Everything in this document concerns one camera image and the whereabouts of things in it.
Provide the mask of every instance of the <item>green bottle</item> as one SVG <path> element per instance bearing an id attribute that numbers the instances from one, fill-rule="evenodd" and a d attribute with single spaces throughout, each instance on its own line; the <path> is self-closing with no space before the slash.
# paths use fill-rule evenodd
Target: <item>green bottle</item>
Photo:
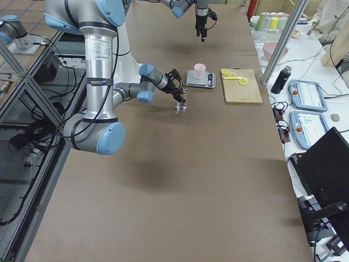
<path id="1" fill-rule="evenodd" d="M 256 31 L 258 31 L 260 29 L 260 26 L 261 26 L 262 22 L 264 22 L 266 20 L 266 17 L 267 17 L 267 13 L 262 12 L 260 15 L 260 18 L 257 21 L 256 27 L 255 27 Z"/>

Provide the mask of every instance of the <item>robotic arm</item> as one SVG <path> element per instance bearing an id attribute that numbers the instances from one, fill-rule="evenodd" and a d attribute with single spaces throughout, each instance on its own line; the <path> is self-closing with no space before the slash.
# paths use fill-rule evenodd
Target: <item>robotic arm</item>
<path id="1" fill-rule="evenodd" d="M 112 42 L 125 19 L 121 0 L 45 0 L 45 18 L 54 29 L 85 37 L 87 110 L 67 120 L 62 136 L 73 148 L 98 154 L 117 152 L 125 129 L 113 110 L 127 97 L 150 103 L 156 86 L 177 101 L 185 101 L 180 97 L 178 72 L 163 75 L 149 64 L 140 68 L 139 84 L 113 84 Z"/>
<path id="2" fill-rule="evenodd" d="M 172 13 L 176 18 L 181 18 L 183 14 L 193 5 L 196 7 L 196 36 L 201 35 L 201 41 L 205 41 L 207 37 L 207 18 L 210 17 L 216 21 L 217 15 L 211 8 L 208 7 L 208 0 L 161 0 L 166 6 L 171 8 Z"/>
<path id="3" fill-rule="evenodd" d="M 16 46 L 25 51 L 33 46 L 33 42 L 19 18 L 15 15 L 5 15 L 0 17 L 0 41 L 4 45 L 9 45 L 12 41 Z"/>

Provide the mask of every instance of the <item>electrical wire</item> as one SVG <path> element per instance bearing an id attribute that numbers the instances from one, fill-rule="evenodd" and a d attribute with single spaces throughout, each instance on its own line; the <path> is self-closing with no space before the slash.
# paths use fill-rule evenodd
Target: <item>electrical wire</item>
<path id="1" fill-rule="evenodd" d="M 210 28 L 208 28 L 207 30 L 210 30 L 210 29 L 212 29 L 215 25 L 216 25 L 216 23 L 217 23 L 217 21 L 218 21 L 218 18 L 216 19 L 216 21 L 214 21 L 214 24 L 213 24 L 213 26 L 211 26 Z"/>
<path id="2" fill-rule="evenodd" d="M 286 164 L 288 164 L 289 161 L 291 160 L 291 158 L 294 157 L 296 154 L 298 154 L 298 153 L 293 153 L 293 154 L 291 154 L 291 155 L 288 157 L 288 159 L 287 159 L 287 161 L 286 161 Z"/>
<path id="3" fill-rule="evenodd" d="M 343 14 L 346 12 L 346 10 L 347 10 L 347 8 L 346 8 L 346 9 L 344 10 L 344 12 L 339 16 L 339 18 L 337 19 L 337 21 L 336 21 L 336 23 L 334 24 L 334 26 L 333 26 L 333 28 L 331 29 L 331 31 L 335 28 L 335 26 L 337 25 L 338 21 L 341 19 L 341 17 L 342 17 Z M 331 59 L 331 61 L 332 61 L 332 63 L 333 63 L 334 68 L 337 70 L 338 74 L 339 74 L 340 76 L 342 76 L 342 74 L 339 72 L 339 70 L 338 70 L 338 68 L 336 67 L 336 64 L 334 63 L 333 58 L 332 58 L 331 50 L 332 50 L 333 42 L 334 42 L 334 40 L 330 43 L 330 47 L 329 47 L 329 57 L 330 57 L 330 59 Z"/>
<path id="4" fill-rule="evenodd" d="M 67 80 L 67 86 L 65 87 L 65 92 L 63 94 L 58 94 L 56 96 L 49 97 L 49 99 L 56 98 L 56 97 L 62 97 L 62 96 L 65 96 L 65 95 L 68 94 L 67 93 L 68 92 L 68 88 L 69 88 L 69 69 L 68 68 L 67 68 L 67 75 L 68 75 L 67 76 L 68 80 Z"/>
<path id="5" fill-rule="evenodd" d="M 327 253 L 327 255 L 323 258 L 323 259 L 321 259 L 319 262 L 324 262 L 326 259 L 328 259 L 331 255 L 333 255 L 333 252 L 332 252 L 332 250 L 330 250 L 328 253 Z"/>
<path id="6" fill-rule="evenodd" d="M 333 26 L 333 28 L 330 30 L 330 32 L 335 28 L 335 26 L 337 25 L 339 19 L 343 16 L 343 14 L 345 13 L 345 11 L 339 16 L 339 18 L 337 19 L 336 23 L 334 24 L 334 26 Z M 331 56 L 331 47 L 332 47 L 332 43 L 333 43 L 333 41 L 330 43 L 330 50 L 329 50 L 330 56 Z M 327 48 L 327 46 L 326 46 L 325 48 L 322 46 L 322 47 L 318 50 L 318 52 L 316 53 L 316 55 L 311 56 L 311 57 L 305 59 L 305 60 L 308 60 L 308 59 L 313 58 L 313 57 L 315 58 L 315 59 L 310 63 L 310 65 L 308 66 L 307 70 L 305 71 L 305 73 L 302 75 L 302 77 L 301 77 L 299 80 L 301 80 L 303 77 L 305 77 L 305 75 L 308 73 L 308 71 L 309 71 L 310 67 L 312 66 L 312 64 L 314 64 L 314 62 L 316 61 L 317 56 L 323 51 L 323 49 L 325 50 L 326 48 Z"/>
<path id="7" fill-rule="evenodd" d="M 324 224 L 318 229 L 318 231 L 317 231 L 317 233 L 316 233 L 315 240 L 314 240 L 314 262 L 316 262 L 316 244 L 317 244 L 317 242 L 318 242 L 318 236 L 319 236 L 321 230 L 324 229 L 325 226 L 326 226 L 327 224 L 329 224 L 329 223 L 330 223 L 329 221 L 326 222 L 326 223 L 324 223 Z"/>
<path id="8" fill-rule="evenodd" d="M 347 97 L 349 94 L 340 94 L 339 96 L 334 96 L 334 97 L 325 97 L 325 99 L 334 99 L 334 98 L 339 98 L 339 97 Z"/>
<path id="9" fill-rule="evenodd" d="M 271 98 L 273 98 L 273 99 L 274 99 L 274 103 L 276 103 L 275 97 L 271 96 L 270 94 L 268 94 L 268 96 L 270 96 Z"/>
<path id="10" fill-rule="evenodd" d="M 26 193 L 24 194 L 24 196 L 22 197 L 22 201 L 21 201 L 21 204 L 20 204 L 18 210 L 13 214 L 13 216 L 9 220 L 7 220 L 7 221 L 0 221 L 0 226 L 6 226 L 7 227 L 8 224 L 12 223 L 19 216 L 19 214 L 21 213 L 21 211 L 22 211 L 22 209 L 24 207 L 24 203 L 25 203 L 25 201 L 26 201 L 30 191 L 32 190 L 32 188 L 34 186 L 34 183 L 35 183 L 36 179 L 38 178 L 38 175 L 40 173 L 41 168 L 43 167 L 43 162 L 44 162 L 44 159 L 47 157 L 47 154 L 48 154 L 48 151 L 44 152 L 44 156 L 42 157 L 41 163 L 38 166 L 39 169 L 38 169 L 36 175 L 34 176 L 34 178 L 32 180 L 30 180 L 29 187 L 28 187 Z"/>
<path id="11" fill-rule="evenodd" d="M 116 38 L 117 38 L 116 57 L 115 57 L 115 63 L 114 63 L 113 71 L 112 71 L 112 73 L 111 73 L 110 78 L 113 78 L 113 76 L 114 76 L 114 74 L 115 74 L 116 65 L 117 65 L 117 61 L 118 61 L 118 54 L 119 54 L 119 35 L 118 35 L 118 34 L 117 34 Z M 65 122 L 68 120 L 68 119 L 66 119 L 66 120 L 63 120 L 63 122 L 60 123 L 60 124 L 57 126 L 57 129 L 56 129 L 57 134 L 58 134 L 61 138 L 74 139 L 74 138 L 77 137 L 78 135 L 80 135 L 80 134 L 82 134 L 83 132 L 85 132 L 85 131 L 86 131 L 92 124 L 94 124 L 95 121 L 97 120 L 97 117 L 98 117 L 99 114 L 101 113 L 101 111 L 102 111 L 102 109 L 103 109 L 103 107 L 104 107 L 104 104 L 105 104 L 105 102 L 106 102 L 106 100 L 107 100 L 107 98 L 108 98 L 108 94 L 109 94 L 109 92 L 110 92 L 111 87 L 112 87 L 111 85 L 108 86 L 108 88 L 107 88 L 107 90 L 106 90 L 106 92 L 105 92 L 103 101 L 102 101 L 102 103 L 101 103 L 101 106 L 100 106 L 100 108 L 99 108 L 97 114 L 94 116 L 94 118 L 92 119 L 92 121 L 89 122 L 89 124 L 87 124 L 81 131 L 79 131 L 79 132 L 76 133 L 76 134 L 72 134 L 72 135 L 70 135 L 70 136 L 64 136 L 64 135 L 59 131 L 59 127 L 60 127 L 63 123 L 65 123 Z"/>
<path id="12" fill-rule="evenodd" d="M 345 132 L 348 132 L 348 131 L 349 131 L 349 129 L 343 130 L 343 131 L 339 131 L 339 133 L 345 133 Z"/>
<path id="13" fill-rule="evenodd" d="M 84 71 L 84 73 L 82 74 L 82 76 L 80 76 L 80 82 L 78 83 L 78 86 L 81 86 L 81 83 L 82 81 L 84 80 L 85 78 L 85 75 L 86 75 L 86 70 Z M 65 117 L 65 114 L 67 113 L 68 109 L 70 108 L 73 100 L 74 100 L 74 96 L 69 100 L 69 104 L 67 105 L 66 109 L 64 110 L 64 117 Z"/>
<path id="14" fill-rule="evenodd" d="M 129 51 L 127 51 L 126 53 L 122 53 L 121 55 L 118 55 L 118 56 L 125 56 L 127 54 L 131 53 L 131 49 Z"/>
<path id="15" fill-rule="evenodd" d="M 49 41 L 49 43 L 50 43 L 52 46 L 54 46 L 54 47 L 55 47 L 55 49 L 57 50 L 57 52 L 58 52 L 58 53 L 59 53 L 59 55 L 61 56 L 61 53 L 59 52 L 59 50 L 58 50 L 57 46 L 56 46 L 56 45 L 54 44 L 54 42 L 53 42 L 53 41 L 51 41 L 49 38 L 47 38 L 47 37 L 43 37 L 42 35 L 33 34 L 33 33 L 28 33 L 28 34 L 30 34 L 30 35 L 34 35 L 34 36 L 36 36 L 36 37 L 41 37 L 41 38 L 43 38 L 43 39 L 45 39 L 45 40 Z"/>
<path id="16" fill-rule="evenodd" d="M 280 101 L 280 102 L 275 102 L 275 103 L 271 104 L 271 106 L 273 106 L 273 108 L 275 108 L 275 109 L 281 110 L 280 113 L 283 115 L 283 114 L 286 112 L 287 108 L 288 108 L 289 106 L 291 106 L 291 104 L 289 104 L 289 103 L 286 102 L 286 101 Z"/>
<path id="17" fill-rule="evenodd" d="M 280 66 L 280 65 L 282 65 L 282 64 L 291 63 L 291 62 L 295 62 L 295 61 L 307 61 L 307 60 L 309 60 L 309 59 L 311 59 L 311 58 L 317 57 L 317 56 L 318 56 L 318 53 L 319 53 L 319 52 L 321 53 L 321 52 L 324 51 L 326 48 L 328 48 L 328 45 L 321 47 L 321 48 L 319 49 L 319 51 L 316 52 L 316 55 L 310 56 L 310 57 L 308 57 L 308 58 L 306 58 L 306 59 L 293 59 L 293 60 L 287 60 L 287 61 L 284 61 L 284 62 L 282 62 L 282 63 L 276 64 L 276 65 L 277 65 L 277 66 Z"/>
<path id="18" fill-rule="evenodd" d="M 35 111 L 35 108 L 38 106 L 36 105 L 34 108 L 31 108 L 27 102 L 25 102 L 22 98 L 19 98 L 19 101 L 31 112 L 31 117 L 34 120 L 42 120 L 44 118 L 44 114 L 40 111 Z"/>
<path id="19" fill-rule="evenodd" d="M 340 96 L 343 95 L 343 93 L 342 93 L 342 91 L 335 85 L 335 83 L 336 83 L 336 81 L 337 81 L 338 79 L 340 79 L 340 78 L 343 79 L 342 74 L 343 74 L 348 68 L 349 68 L 349 66 L 347 66 L 346 68 L 344 68 L 344 69 L 342 70 L 342 72 L 339 73 L 339 76 L 338 76 L 338 77 L 333 81 L 333 83 L 332 83 L 333 86 L 340 92 Z"/>

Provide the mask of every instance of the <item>sticker label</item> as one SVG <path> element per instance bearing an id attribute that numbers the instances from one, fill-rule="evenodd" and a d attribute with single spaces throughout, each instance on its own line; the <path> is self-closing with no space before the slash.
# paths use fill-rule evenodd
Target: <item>sticker label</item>
<path id="1" fill-rule="evenodd" d="M 111 41 L 89 38 L 86 40 L 85 45 L 87 60 L 104 60 L 111 62 Z"/>

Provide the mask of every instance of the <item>black cable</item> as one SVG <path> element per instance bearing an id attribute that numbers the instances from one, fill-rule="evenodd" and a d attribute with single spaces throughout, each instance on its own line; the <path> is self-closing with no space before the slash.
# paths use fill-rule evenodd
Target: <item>black cable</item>
<path id="1" fill-rule="evenodd" d="M 44 118 L 44 115 L 40 115 L 40 114 L 43 114 L 42 112 L 39 111 L 39 113 L 40 113 L 39 114 L 38 112 L 35 111 L 35 108 L 38 107 L 37 105 L 34 108 L 31 108 L 27 102 L 22 100 L 22 98 L 19 98 L 19 101 L 25 106 L 25 108 L 27 108 L 31 112 L 32 119 L 42 120 Z"/>
<path id="2" fill-rule="evenodd" d="M 51 90 L 51 89 L 48 89 L 48 88 L 41 89 L 41 90 L 43 90 L 43 91 L 50 91 L 50 92 L 55 93 L 55 94 L 62 94 L 62 93 L 59 93 L 59 92 L 57 92 L 55 90 Z"/>
<path id="3" fill-rule="evenodd" d="M 340 17 L 337 19 L 336 23 L 334 24 L 334 26 L 332 27 L 332 29 L 330 30 L 330 32 L 335 28 L 335 26 L 337 25 L 339 19 L 343 16 L 343 14 L 345 13 L 345 11 L 344 11 L 344 12 L 340 15 Z M 333 41 L 331 41 L 331 42 L 329 43 L 330 49 L 331 49 L 331 46 L 332 46 Z M 302 77 L 301 77 L 299 80 L 301 80 L 301 79 L 307 74 L 307 72 L 309 71 L 309 69 L 310 69 L 310 67 L 312 66 L 312 64 L 316 61 L 317 56 L 318 56 L 322 51 L 323 51 L 323 46 L 318 50 L 318 52 L 316 53 L 316 55 L 312 56 L 312 57 L 314 57 L 315 59 L 311 62 L 311 64 L 309 65 L 308 69 L 305 71 L 305 73 L 302 75 Z"/>
<path id="4" fill-rule="evenodd" d="M 119 54 L 119 46 L 120 46 L 120 45 L 119 45 L 119 35 L 117 35 L 116 38 L 117 38 L 116 58 L 115 58 L 114 68 L 113 68 L 113 71 L 112 71 L 112 74 L 111 74 L 110 78 L 113 78 L 113 76 L 114 76 L 114 74 L 115 74 L 116 65 L 117 65 L 117 60 L 118 60 L 118 54 Z M 109 85 L 108 88 L 107 88 L 107 91 L 106 91 L 106 93 L 105 93 L 105 95 L 104 95 L 102 104 L 101 104 L 101 106 L 100 106 L 100 108 L 99 108 L 97 114 L 94 116 L 94 118 L 92 119 L 92 121 L 89 122 L 89 124 L 88 124 L 87 126 L 85 126 L 81 131 L 79 131 L 79 132 L 76 133 L 76 134 L 72 134 L 72 135 L 70 135 L 70 136 L 64 136 L 63 134 L 61 134 L 61 133 L 59 132 L 58 127 L 61 126 L 64 122 L 66 122 L 66 121 L 68 120 L 68 119 L 67 119 L 67 120 L 64 120 L 62 123 L 60 123 L 60 124 L 58 125 L 58 127 L 57 127 L 57 129 L 56 129 L 56 130 L 58 131 L 58 135 L 59 135 L 61 138 L 73 139 L 73 138 L 77 137 L 78 135 L 82 134 L 84 131 L 86 131 L 92 124 L 94 124 L 95 121 L 97 120 L 97 117 L 99 116 L 99 114 L 101 113 L 101 111 L 102 111 L 102 109 L 103 109 L 103 107 L 104 107 L 104 104 L 105 104 L 105 102 L 106 102 L 106 100 L 107 100 L 107 98 L 108 98 L 108 94 L 109 94 L 109 92 L 110 92 L 110 89 L 111 89 L 111 85 Z"/>
<path id="5" fill-rule="evenodd" d="M 335 96 L 335 97 L 325 97 L 325 99 L 333 99 L 333 98 L 346 97 L 346 96 L 349 96 L 349 94 L 341 94 L 341 95 Z"/>
<path id="6" fill-rule="evenodd" d="M 125 56 L 125 55 L 127 55 L 127 54 L 129 54 L 129 53 L 131 53 L 131 49 L 128 51 L 128 52 L 126 52 L 126 53 L 123 53 L 123 54 L 121 54 L 121 55 L 118 55 L 118 56 Z"/>
<path id="7" fill-rule="evenodd" d="M 336 27 L 338 21 L 341 19 L 341 17 L 343 16 L 343 14 L 346 12 L 347 8 L 344 10 L 344 12 L 339 16 L 339 18 L 337 19 L 336 23 L 334 24 L 333 28 L 330 30 L 330 32 L 332 32 L 332 30 Z M 337 72 L 340 74 L 340 76 L 342 76 L 342 74 L 339 72 L 338 68 L 336 67 L 336 64 L 334 63 L 333 59 L 332 59 L 332 54 L 331 54 L 331 50 L 332 50 L 332 44 L 333 44 L 334 40 L 330 43 L 330 47 L 329 47 L 329 57 L 331 58 L 331 61 L 333 63 L 334 68 L 337 70 Z"/>
<path id="8" fill-rule="evenodd" d="M 85 72 L 82 74 L 82 76 L 80 77 L 81 79 L 80 79 L 80 82 L 78 83 L 78 86 L 81 86 L 81 83 L 82 83 L 82 81 L 83 81 L 85 75 L 86 75 L 86 71 L 85 71 Z M 64 116 L 65 116 L 65 114 L 67 113 L 68 108 L 70 108 L 70 106 L 71 106 L 71 104 L 72 104 L 72 102 L 73 102 L 73 100 L 74 100 L 75 94 L 76 94 L 76 92 L 74 93 L 73 97 L 69 100 L 69 104 L 67 105 L 67 108 L 64 109 L 64 111 L 65 111 Z"/>
<path id="9" fill-rule="evenodd" d="M 273 99 L 274 99 L 274 103 L 276 103 L 275 97 L 271 96 L 270 94 L 268 94 L 268 96 L 270 96 L 271 98 L 273 98 Z"/>
<path id="10" fill-rule="evenodd" d="M 59 53 L 59 55 L 61 56 L 61 53 L 59 52 L 59 50 L 58 50 L 57 46 L 56 46 L 56 45 L 54 44 L 54 42 L 53 42 L 53 41 L 51 41 L 49 38 L 47 38 L 47 37 L 43 37 L 42 35 L 33 34 L 33 33 L 28 33 L 28 34 L 30 34 L 30 35 L 34 35 L 34 36 L 36 36 L 36 37 L 41 37 L 41 38 L 43 38 L 43 39 L 46 39 L 47 41 L 49 41 L 49 43 L 50 43 L 52 46 L 54 46 L 54 47 L 56 48 L 57 52 L 58 52 L 58 53 Z"/>
<path id="11" fill-rule="evenodd" d="M 293 153 L 293 154 L 291 154 L 291 155 L 288 157 L 288 159 L 287 159 L 287 161 L 286 161 L 286 164 L 288 164 L 289 161 L 291 160 L 291 158 L 292 158 L 293 156 L 295 156 L 296 154 L 298 154 L 298 153 Z"/>
<path id="12" fill-rule="evenodd" d="M 49 99 L 52 99 L 52 98 L 56 98 L 56 97 L 62 97 L 62 96 L 66 96 L 68 93 L 68 88 L 69 88 L 69 69 L 67 68 L 67 74 L 68 74 L 68 76 L 67 76 L 67 78 L 68 78 L 68 80 L 67 80 L 67 86 L 65 87 L 65 92 L 63 93 L 63 94 L 58 94 L 58 95 L 56 95 L 56 96 L 52 96 L 52 97 L 49 97 Z"/>
<path id="13" fill-rule="evenodd" d="M 24 203 L 25 203 L 25 201 L 26 201 L 26 199 L 27 199 L 27 197 L 28 197 L 30 191 L 32 190 L 32 188 L 33 188 L 33 186 L 34 186 L 34 183 L 35 183 L 36 179 L 38 178 L 38 175 L 39 175 L 39 173 L 40 173 L 41 168 L 43 167 L 43 163 L 44 163 L 43 160 L 47 157 L 47 154 L 48 154 L 48 151 L 44 152 L 44 156 L 43 156 L 43 158 L 42 158 L 42 160 L 41 160 L 41 163 L 40 163 L 40 165 L 39 165 L 39 169 L 38 169 L 36 175 L 34 176 L 34 178 L 31 180 L 31 182 L 30 182 L 30 184 L 29 184 L 29 187 L 28 187 L 26 193 L 25 193 L 24 196 L 22 197 L 22 201 L 21 201 L 20 207 L 18 208 L 18 210 L 13 214 L 13 216 L 12 216 L 9 220 L 4 221 L 4 222 L 0 221 L 0 226 L 5 226 L 5 225 L 8 225 L 8 224 L 12 223 L 12 222 L 19 216 L 19 214 L 21 213 L 21 211 L 22 211 L 22 209 L 23 209 L 23 207 L 24 207 Z"/>
<path id="14" fill-rule="evenodd" d="M 217 23 L 217 21 L 218 21 L 218 19 L 216 19 L 216 21 L 214 21 L 214 24 L 213 24 L 213 26 L 211 26 L 210 28 L 208 28 L 207 30 L 210 30 L 210 29 L 212 29 L 215 25 L 216 25 L 216 23 Z"/>
<path id="15" fill-rule="evenodd" d="M 343 131 L 339 131 L 339 133 L 345 133 L 345 132 L 348 132 L 348 131 L 349 131 L 349 129 L 343 130 Z"/>
<path id="16" fill-rule="evenodd" d="M 322 229 L 324 229 L 325 226 L 326 226 L 327 224 L 329 224 L 329 223 L 330 223 L 329 221 L 326 222 L 326 223 L 324 223 L 324 224 L 318 229 L 318 231 L 317 231 L 317 233 L 316 233 L 315 240 L 314 240 L 314 262 L 316 262 L 316 244 L 317 244 L 317 241 L 318 241 L 318 236 L 319 236 L 319 234 L 320 234 L 320 231 L 321 231 Z"/>
<path id="17" fill-rule="evenodd" d="M 286 112 L 287 108 L 291 106 L 291 104 L 289 104 L 286 101 L 280 101 L 280 102 L 275 102 L 271 104 L 271 106 L 273 106 L 275 109 L 280 110 L 281 114 L 283 115 Z"/>
<path id="18" fill-rule="evenodd" d="M 328 95 L 328 96 L 338 96 L 337 94 L 329 94 L 329 93 L 327 93 L 321 86 L 318 86 L 318 87 L 319 87 L 326 95 Z"/>

